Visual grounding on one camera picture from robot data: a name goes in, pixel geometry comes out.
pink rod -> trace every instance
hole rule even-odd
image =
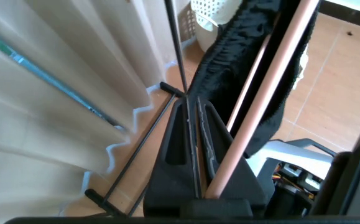
[[[261,58],[262,58],[262,56],[263,56],[263,54],[265,52],[265,48],[267,47],[269,39],[270,39],[270,35],[268,35],[264,39],[264,41],[263,41],[263,43],[261,45],[261,48],[259,50],[259,53],[257,54],[257,57],[253,62],[252,68],[250,69],[250,72],[249,72],[249,75],[247,76],[246,82],[243,85],[241,94],[239,95],[238,100],[236,101],[235,107],[232,110],[231,116],[229,117],[229,121],[227,123],[228,132],[231,131],[231,128],[234,125],[236,116],[238,115],[239,109],[241,108],[243,99],[246,96],[246,93],[247,93],[247,90],[249,89],[250,83],[252,83],[253,76],[256,73],[257,67],[260,64]]]
[[[284,38],[279,45],[278,51],[276,52],[257,95],[252,102],[250,110],[244,118],[214,179],[211,181],[211,184],[206,191],[205,198],[219,198],[223,192],[274,94],[317,4],[318,0],[300,1],[289,27],[286,30]]]

black cloth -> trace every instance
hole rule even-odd
[[[250,108],[299,2],[294,0],[243,1],[223,33],[206,51],[199,64],[188,92],[190,104],[193,104],[192,102],[197,96],[207,98],[226,124],[262,42],[268,34],[272,35],[234,122],[231,130],[233,137]],[[281,16],[273,30],[274,19],[279,12],[281,12]],[[318,9],[315,10],[308,23],[308,27],[245,150],[246,157],[262,148],[280,127],[285,102],[297,78],[300,58],[310,39],[317,14]]]

tile floor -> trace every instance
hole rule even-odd
[[[197,43],[184,52],[188,84],[203,52]],[[282,125],[274,138],[284,141],[311,138],[338,152],[351,150],[360,133],[360,27],[320,14],[308,49],[305,78],[289,96]],[[167,71],[167,82],[182,89],[178,67]],[[156,90],[152,93],[154,109],[139,114],[140,131],[131,136],[131,144],[113,150],[115,170],[104,177],[93,174],[89,188],[104,195],[127,160],[170,98]],[[170,110],[144,144],[109,201],[128,212],[148,182],[159,150]],[[65,214],[85,216],[104,212],[83,197],[69,204]],[[142,216],[142,202],[133,216]]]

white plastic basket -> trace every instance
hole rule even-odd
[[[203,51],[217,38],[218,25],[226,24],[234,16],[242,0],[191,0],[195,13],[196,39]]]

beige curtain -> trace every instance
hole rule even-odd
[[[127,132],[175,60],[163,1],[0,0],[0,39]],[[0,51],[0,223],[57,215],[126,131]]]

